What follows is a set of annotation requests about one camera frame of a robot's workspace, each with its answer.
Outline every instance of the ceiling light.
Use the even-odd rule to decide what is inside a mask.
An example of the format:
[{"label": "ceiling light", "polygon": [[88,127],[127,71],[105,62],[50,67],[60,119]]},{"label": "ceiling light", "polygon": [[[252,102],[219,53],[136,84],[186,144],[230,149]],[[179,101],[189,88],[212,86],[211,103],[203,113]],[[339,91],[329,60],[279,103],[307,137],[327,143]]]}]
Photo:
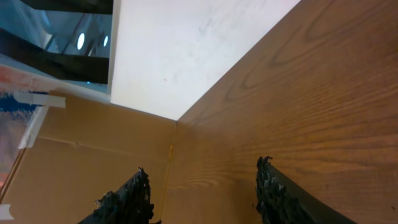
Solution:
[{"label": "ceiling light", "polygon": [[80,50],[85,42],[85,34],[81,33],[79,39],[77,40],[77,49]]},{"label": "ceiling light", "polygon": [[105,40],[104,40],[104,47],[106,46],[107,43],[108,43],[108,36],[105,37]]}]

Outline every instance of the cardboard box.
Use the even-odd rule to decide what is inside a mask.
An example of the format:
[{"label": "cardboard box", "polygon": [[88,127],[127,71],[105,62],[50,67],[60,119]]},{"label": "cardboard box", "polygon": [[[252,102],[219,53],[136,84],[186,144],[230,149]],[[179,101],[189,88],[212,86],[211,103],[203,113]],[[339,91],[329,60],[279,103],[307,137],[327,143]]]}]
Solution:
[{"label": "cardboard box", "polygon": [[149,174],[159,220],[175,122],[51,95],[66,97],[66,108],[50,108],[33,148],[25,149],[1,201],[15,220],[2,223],[77,223],[138,167]]}]

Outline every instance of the tape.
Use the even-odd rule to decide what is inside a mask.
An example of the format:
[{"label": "tape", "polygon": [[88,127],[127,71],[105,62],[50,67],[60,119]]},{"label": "tape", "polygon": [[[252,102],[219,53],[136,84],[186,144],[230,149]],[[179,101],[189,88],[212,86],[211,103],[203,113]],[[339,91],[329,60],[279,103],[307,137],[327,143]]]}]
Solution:
[{"label": "tape", "polygon": [[16,101],[18,101],[18,103],[65,108],[65,97],[49,96],[46,94],[37,93],[23,93],[17,91],[14,92],[14,98]]},{"label": "tape", "polygon": [[23,149],[26,147],[32,147],[33,143],[35,143],[37,134],[40,131],[40,127],[43,124],[45,115],[49,110],[48,106],[37,106],[35,111],[33,111],[32,116],[30,117],[29,122],[27,123],[27,127],[25,129],[25,133],[22,136],[22,139],[18,145],[18,149]]},{"label": "tape", "polygon": [[14,217],[10,214],[11,205],[0,205],[0,220],[13,220]]}]

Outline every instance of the wood grain pattern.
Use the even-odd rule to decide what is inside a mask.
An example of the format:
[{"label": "wood grain pattern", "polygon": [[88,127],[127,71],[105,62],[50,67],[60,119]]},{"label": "wood grain pattern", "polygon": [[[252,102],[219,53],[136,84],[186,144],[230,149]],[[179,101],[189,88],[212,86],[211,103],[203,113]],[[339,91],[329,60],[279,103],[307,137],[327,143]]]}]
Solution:
[{"label": "wood grain pattern", "polygon": [[177,123],[165,223],[260,223],[256,160],[398,223],[398,1],[301,1]]}]

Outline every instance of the wood grain surface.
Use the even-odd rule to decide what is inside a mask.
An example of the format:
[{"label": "wood grain surface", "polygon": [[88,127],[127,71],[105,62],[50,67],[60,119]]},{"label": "wood grain surface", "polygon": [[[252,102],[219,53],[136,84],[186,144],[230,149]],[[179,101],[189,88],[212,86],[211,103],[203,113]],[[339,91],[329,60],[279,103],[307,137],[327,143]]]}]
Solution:
[{"label": "wood grain surface", "polygon": [[261,223],[256,161],[398,223],[398,1],[301,1],[177,123],[165,223]]}]

